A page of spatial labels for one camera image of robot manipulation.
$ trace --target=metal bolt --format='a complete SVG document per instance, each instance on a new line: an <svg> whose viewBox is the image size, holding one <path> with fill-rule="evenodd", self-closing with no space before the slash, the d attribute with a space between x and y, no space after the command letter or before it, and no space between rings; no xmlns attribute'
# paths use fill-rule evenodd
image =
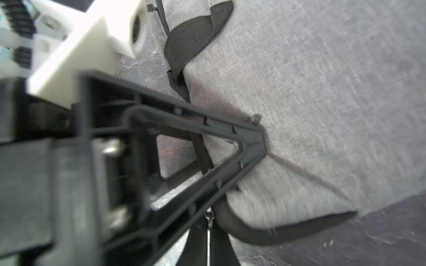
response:
<svg viewBox="0 0 426 266"><path fill-rule="evenodd" d="M49 15L43 15L40 20L52 30L59 31L62 29L62 25L56 19Z"/></svg>
<svg viewBox="0 0 426 266"><path fill-rule="evenodd" d="M111 157L120 156L126 148L123 141L120 140L120 139L117 139L117 138L107 140L104 143L104 145L105 145L105 147L104 147L102 153L107 155L107 156L111 156Z"/></svg>
<svg viewBox="0 0 426 266"><path fill-rule="evenodd" d="M109 228L114 231L123 230L131 218L132 215L127 206L120 206L109 213Z"/></svg>
<svg viewBox="0 0 426 266"><path fill-rule="evenodd" d="M211 207L209 207L204 214L206 219L208 220L208 228L211 230L213 227L214 213Z"/></svg>

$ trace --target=black plastic frame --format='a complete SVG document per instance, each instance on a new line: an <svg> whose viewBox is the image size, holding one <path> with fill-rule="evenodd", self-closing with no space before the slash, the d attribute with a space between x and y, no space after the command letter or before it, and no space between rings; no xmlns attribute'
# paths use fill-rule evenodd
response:
<svg viewBox="0 0 426 266"><path fill-rule="evenodd" d="M80 116L85 117L80 124L83 145L87 147L99 137L124 139L140 191L135 199L139 209L134 226L104 245L107 265L155 263L266 155L263 131L250 123L202 110L101 72L86 72L80 82ZM238 151L163 208L150 210L149 178L160 177L157 135L190 140L192 133L234 141Z"/></svg>

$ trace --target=dark slate surface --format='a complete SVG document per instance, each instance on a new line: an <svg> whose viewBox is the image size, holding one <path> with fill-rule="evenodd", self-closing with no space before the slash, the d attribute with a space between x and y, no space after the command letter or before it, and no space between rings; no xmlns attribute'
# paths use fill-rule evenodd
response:
<svg viewBox="0 0 426 266"><path fill-rule="evenodd" d="M179 98L168 84L158 47L149 36L142 58L123 58L118 76ZM158 143L163 176L195 159L190 142ZM157 265L174 265L184 239ZM256 247L232 239L242 265L426 265L426 194L291 243Z"/></svg>

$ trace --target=black strap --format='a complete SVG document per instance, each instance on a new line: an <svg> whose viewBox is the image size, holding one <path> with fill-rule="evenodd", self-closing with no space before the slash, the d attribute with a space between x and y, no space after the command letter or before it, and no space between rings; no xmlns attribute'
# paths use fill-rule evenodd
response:
<svg viewBox="0 0 426 266"><path fill-rule="evenodd" d="M278 245L297 240L341 224L357 215L356 212L345 212L273 229L254 229L234 214L228 205L226 197L216 201L213 209L216 222L223 230L242 242L257 246Z"/></svg>
<svg viewBox="0 0 426 266"><path fill-rule="evenodd" d="M176 263L176 266L188 265L207 265L207 220L205 217L191 227L184 250Z"/></svg>
<svg viewBox="0 0 426 266"><path fill-rule="evenodd" d="M157 11L158 16L160 17L161 24L163 25L164 31L166 32L166 35L170 35L169 25L166 21L166 15L164 14L164 8L163 8L163 1L162 0L155 0L157 3Z"/></svg>
<svg viewBox="0 0 426 266"><path fill-rule="evenodd" d="M169 78L170 87L172 87L172 89L176 91L187 103L190 103L191 100L189 99L189 91L183 75L175 81L172 71L169 70L167 71L167 77Z"/></svg>
<svg viewBox="0 0 426 266"><path fill-rule="evenodd" d="M240 266L228 233L213 220L210 228L210 266Z"/></svg>
<svg viewBox="0 0 426 266"><path fill-rule="evenodd" d="M197 133L191 133L192 144L194 145L195 155L201 169L201 173L205 175L210 169L214 168L209 152L204 145L203 136Z"/></svg>
<svg viewBox="0 0 426 266"><path fill-rule="evenodd" d="M185 65L217 35L232 10L232 1L219 3L210 8L210 16L195 17L172 29L164 47L164 55L175 80L181 75Z"/></svg>

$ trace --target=gray fabric bag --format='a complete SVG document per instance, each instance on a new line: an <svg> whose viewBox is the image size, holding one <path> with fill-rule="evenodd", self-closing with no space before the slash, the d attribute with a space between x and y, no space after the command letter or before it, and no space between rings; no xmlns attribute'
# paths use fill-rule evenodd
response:
<svg viewBox="0 0 426 266"><path fill-rule="evenodd" d="M219 2L163 0L167 24ZM268 229L364 215L426 189L425 1L233 3L183 74L192 104L262 115L268 156L227 193L237 217ZM164 47L158 16L150 21ZM234 148L204 142L215 164Z"/></svg>

